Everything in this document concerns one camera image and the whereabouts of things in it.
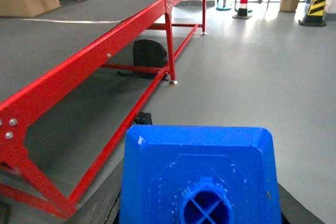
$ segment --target plant pot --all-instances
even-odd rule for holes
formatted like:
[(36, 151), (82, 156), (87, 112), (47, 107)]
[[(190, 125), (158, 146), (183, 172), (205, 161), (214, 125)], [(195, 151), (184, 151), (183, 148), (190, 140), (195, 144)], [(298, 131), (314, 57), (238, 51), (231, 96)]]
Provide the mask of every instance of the plant pot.
[(280, 10), (283, 12), (295, 12), (300, 0), (281, 0)]

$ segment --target teal base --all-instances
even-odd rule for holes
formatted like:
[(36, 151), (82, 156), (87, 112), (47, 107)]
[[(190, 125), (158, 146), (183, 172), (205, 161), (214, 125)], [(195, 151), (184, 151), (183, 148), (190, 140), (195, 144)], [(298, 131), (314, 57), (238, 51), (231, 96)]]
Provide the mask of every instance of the teal base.
[(231, 10), (232, 9), (232, 6), (223, 6), (223, 4), (220, 4), (220, 3), (217, 3), (217, 7), (216, 7), (216, 10)]

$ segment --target traffic cone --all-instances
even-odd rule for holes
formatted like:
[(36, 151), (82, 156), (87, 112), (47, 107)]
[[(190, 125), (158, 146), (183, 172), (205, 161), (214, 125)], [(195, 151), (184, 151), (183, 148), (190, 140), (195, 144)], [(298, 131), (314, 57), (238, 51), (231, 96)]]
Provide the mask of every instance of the traffic cone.
[(326, 0), (313, 0), (309, 10), (303, 20), (299, 20), (301, 26), (326, 26), (326, 22), (322, 20)]
[(252, 15), (248, 15), (247, 12), (247, 0), (240, 0), (239, 10), (236, 15), (232, 18), (241, 18), (241, 19), (248, 19), (251, 18)]

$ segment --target metal bolt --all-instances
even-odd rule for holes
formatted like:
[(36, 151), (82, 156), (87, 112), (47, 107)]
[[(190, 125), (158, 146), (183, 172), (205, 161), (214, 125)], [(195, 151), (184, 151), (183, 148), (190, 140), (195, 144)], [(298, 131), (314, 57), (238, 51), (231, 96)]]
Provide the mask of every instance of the metal bolt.
[(13, 136), (14, 136), (13, 133), (11, 131), (8, 131), (5, 135), (5, 138), (6, 139), (11, 139)]
[(14, 125), (17, 124), (17, 120), (16, 120), (15, 118), (12, 118), (12, 119), (10, 119), (9, 124), (10, 124), (11, 126), (14, 126)]

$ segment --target red metal frame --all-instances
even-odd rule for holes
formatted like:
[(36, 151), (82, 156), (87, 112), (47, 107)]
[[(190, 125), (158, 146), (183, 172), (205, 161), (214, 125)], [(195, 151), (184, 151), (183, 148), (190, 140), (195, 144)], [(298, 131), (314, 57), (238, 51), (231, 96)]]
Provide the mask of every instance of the red metal frame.
[[(206, 0), (203, 0), (202, 24), (172, 24), (172, 7), (180, 1), (159, 0), (155, 2), (0, 104), (0, 119), (2, 120), (0, 125), (0, 136), (2, 136), (0, 138), (0, 163), (5, 163), (5, 165), (0, 164), (0, 169), (21, 176), (45, 199), (3, 184), (0, 184), (0, 194), (63, 219), (69, 218), (76, 212), (76, 203), (88, 189), (136, 115), (160, 83), (162, 77), (168, 73), (172, 81), (176, 79), (175, 60), (197, 28), (202, 27), (202, 31), (205, 31)], [(165, 15), (165, 24), (154, 24), (162, 15)], [(192, 27), (191, 32), (176, 52), (173, 50), (173, 26)], [(164, 68), (105, 64), (110, 57), (114, 56), (146, 29), (166, 30), (169, 62)], [(32, 123), (101, 66), (157, 72), (157, 75), (97, 159), (84, 174), (69, 198), (66, 198), (27, 157), (28, 150), (24, 148), (23, 141), (27, 128)], [(16, 119), (17, 123), (15, 125), (10, 124), (11, 119)], [(7, 136), (9, 138), (7, 139), (5, 135), (9, 132), (12, 133), (13, 137), (9, 138)]]

